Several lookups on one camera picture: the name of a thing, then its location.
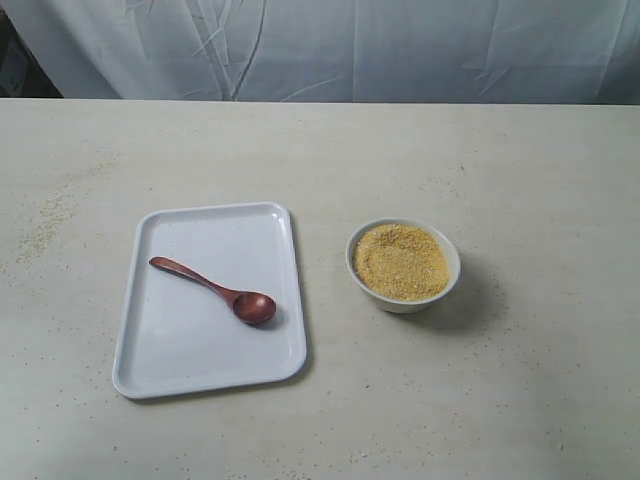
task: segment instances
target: wooden spoon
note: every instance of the wooden spoon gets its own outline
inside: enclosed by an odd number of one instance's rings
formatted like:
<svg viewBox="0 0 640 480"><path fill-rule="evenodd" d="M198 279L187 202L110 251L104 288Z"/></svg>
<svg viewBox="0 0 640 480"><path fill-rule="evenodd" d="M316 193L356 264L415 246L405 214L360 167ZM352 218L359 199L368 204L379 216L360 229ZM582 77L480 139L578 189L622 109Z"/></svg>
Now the wooden spoon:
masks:
<svg viewBox="0 0 640 480"><path fill-rule="evenodd" d="M276 302L264 293L242 292L225 288L207 280L190 268L165 257L153 257L149 260L149 265L210 288L224 298L235 316L246 324L256 325L266 322L276 313Z"/></svg>

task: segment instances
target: rectangular tray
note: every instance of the rectangular tray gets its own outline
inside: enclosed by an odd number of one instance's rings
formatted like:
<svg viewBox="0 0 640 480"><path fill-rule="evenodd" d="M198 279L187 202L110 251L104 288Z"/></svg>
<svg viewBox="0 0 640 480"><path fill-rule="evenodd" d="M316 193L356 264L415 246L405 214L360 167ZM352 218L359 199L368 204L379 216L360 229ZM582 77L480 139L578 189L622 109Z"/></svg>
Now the rectangular tray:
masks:
<svg viewBox="0 0 640 480"><path fill-rule="evenodd" d="M226 287L266 293L276 315L239 321L209 289L148 264L164 256ZM291 218L276 203L165 210L138 226L113 384L151 398L275 382L307 356Z"/></svg>

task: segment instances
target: breadcrumbs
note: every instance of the breadcrumbs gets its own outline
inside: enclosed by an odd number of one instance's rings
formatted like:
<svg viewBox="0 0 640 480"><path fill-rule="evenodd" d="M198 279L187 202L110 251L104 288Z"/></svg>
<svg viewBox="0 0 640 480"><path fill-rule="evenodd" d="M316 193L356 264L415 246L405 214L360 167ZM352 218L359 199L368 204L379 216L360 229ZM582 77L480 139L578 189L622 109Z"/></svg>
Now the breadcrumbs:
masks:
<svg viewBox="0 0 640 480"><path fill-rule="evenodd" d="M415 302L440 293L449 268L433 236L409 225L379 225L366 232L354 253L354 266L371 290L394 300Z"/></svg>

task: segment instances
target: table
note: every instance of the table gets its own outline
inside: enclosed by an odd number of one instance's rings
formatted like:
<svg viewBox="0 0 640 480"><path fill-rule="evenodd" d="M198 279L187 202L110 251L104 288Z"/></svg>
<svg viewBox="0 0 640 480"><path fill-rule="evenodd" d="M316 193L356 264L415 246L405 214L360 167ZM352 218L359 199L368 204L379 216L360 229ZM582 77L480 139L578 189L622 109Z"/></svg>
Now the table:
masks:
<svg viewBox="0 0 640 480"><path fill-rule="evenodd" d="M0 477L635 479L640 108L0 101ZM280 385L111 384L134 230L173 207L295 218L310 358ZM377 310L380 216L450 235L454 293Z"/></svg>

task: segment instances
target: white bowl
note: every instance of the white bowl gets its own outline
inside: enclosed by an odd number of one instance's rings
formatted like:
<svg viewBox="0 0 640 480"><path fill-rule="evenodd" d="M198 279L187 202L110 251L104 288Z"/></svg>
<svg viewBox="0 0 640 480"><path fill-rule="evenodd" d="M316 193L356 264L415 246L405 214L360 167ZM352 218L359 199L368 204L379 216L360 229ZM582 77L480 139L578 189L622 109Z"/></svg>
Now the white bowl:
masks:
<svg viewBox="0 0 640 480"><path fill-rule="evenodd" d="M372 228L377 227L378 225L388 224L410 225L412 227L421 228L424 231L429 232L436 240L436 242L438 242L438 246L442 250L444 258L447 261L447 266L449 267L449 283L447 283L447 286L439 294L433 297L426 298L424 300L418 300L416 302L403 302L400 300L393 300L392 298L384 297L379 293L374 292L364 283L362 283L362 280L360 280L360 277L358 277L358 274L353 267L353 252L356 248L356 245L358 245L360 238ZM347 262L347 269L349 270L351 277L362 289L362 291L371 300L373 300L378 308L393 313L412 313L417 312L418 310L422 310L427 305L435 302L436 300L444 297L447 293L449 293L458 281L458 277L460 276L460 256L458 255L458 251L456 250L456 247L453 246L451 241L447 237L445 237L439 230L410 218L379 218L377 220L373 220L369 223L364 224L358 230L356 230L353 235L351 235L351 238L349 238L349 241L347 242L347 249L345 251L345 260Z"/></svg>

